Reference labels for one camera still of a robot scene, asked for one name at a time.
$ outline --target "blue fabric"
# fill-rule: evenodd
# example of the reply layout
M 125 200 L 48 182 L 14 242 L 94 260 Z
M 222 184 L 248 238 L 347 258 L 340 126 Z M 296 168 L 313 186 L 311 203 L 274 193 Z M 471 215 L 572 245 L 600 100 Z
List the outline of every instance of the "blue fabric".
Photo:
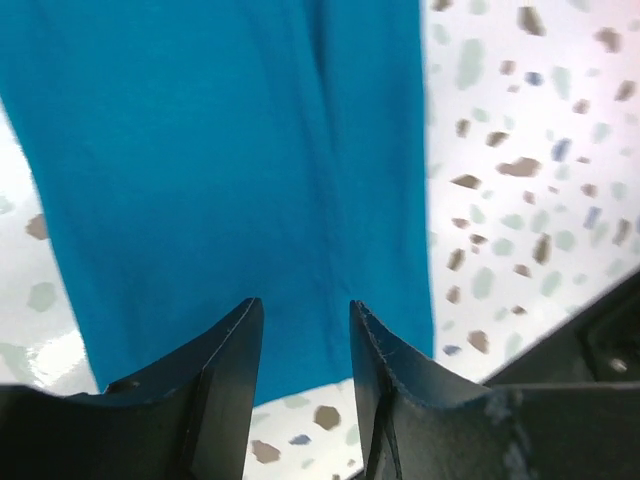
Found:
M 98 384 L 264 300 L 257 403 L 432 353 L 419 1 L 0 0 L 0 95 Z

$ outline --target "speckled white surface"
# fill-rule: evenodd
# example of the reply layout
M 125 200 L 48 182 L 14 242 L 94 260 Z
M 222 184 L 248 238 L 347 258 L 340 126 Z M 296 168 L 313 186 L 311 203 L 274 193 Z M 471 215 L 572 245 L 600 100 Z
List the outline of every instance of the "speckled white surface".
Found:
M 640 265 L 640 4 L 425 5 L 436 359 L 481 381 Z M 0 380 L 95 391 L 0 124 Z M 246 480 L 360 468 L 353 383 L 257 408 Z

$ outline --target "blue speck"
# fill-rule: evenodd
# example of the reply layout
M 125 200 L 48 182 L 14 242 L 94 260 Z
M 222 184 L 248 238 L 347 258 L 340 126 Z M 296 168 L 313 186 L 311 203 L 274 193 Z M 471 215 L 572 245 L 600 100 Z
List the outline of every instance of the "blue speck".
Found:
M 524 81 L 529 85 L 533 85 L 534 87 L 538 87 L 544 83 L 544 79 L 542 75 L 538 72 L 527 72 L 524 74 Z
M 311 443 L 311 439 L 303 434 L 298 435 L 297 437 L 293 437 L 291 440 L 289 440 L 289 443 L 291 445 L 307 445 L 308 443 Z
M 569 152 L 569 147 L 571 147 L 571 140 L 568 138 L 558 140 L 551 149 L 551 158 L 553 158 L 555 162 L 563 162 L 564 157 L 566 157 Z
M 442 351 L 451 356 L 451 355 L 455 355 L 456 353 L 458 353 L 460 350 L 462 350 L 460 347 L 458 347 L 457 345 L 445 345 L 444 348 L 442 349 Z
M 587 213 L 587 218 L 585 218 L 584 220 L 584 228 L 586 228 L 587 230 L 591 230 L 596 224 L 596 220 L 598 220 L 601 212 L 601 208 L 591 207 L 589 209 L 589 212 Z

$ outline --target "teal cloth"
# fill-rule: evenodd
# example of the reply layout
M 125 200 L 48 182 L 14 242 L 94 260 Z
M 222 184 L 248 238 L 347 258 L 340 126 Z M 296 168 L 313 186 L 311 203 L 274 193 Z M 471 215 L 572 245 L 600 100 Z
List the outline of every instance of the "teal cloth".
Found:
M 419 1 L 0 0 L 0 95 L 97 382 L 266 310 L 256 402 L 432 354 Z

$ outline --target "black machine part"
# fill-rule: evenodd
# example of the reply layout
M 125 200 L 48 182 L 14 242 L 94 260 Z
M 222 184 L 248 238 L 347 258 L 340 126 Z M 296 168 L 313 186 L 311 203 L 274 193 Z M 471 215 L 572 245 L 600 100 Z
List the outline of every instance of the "black machine part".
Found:
M 635 478 L 639 337 L 640 273 L 478 385 L 415 351 L 354 302 L 365 471 L 352 478 Z
M 263 316 L 246 300 L 102 395 L 0 386 L 0 478 L 241 480 Z

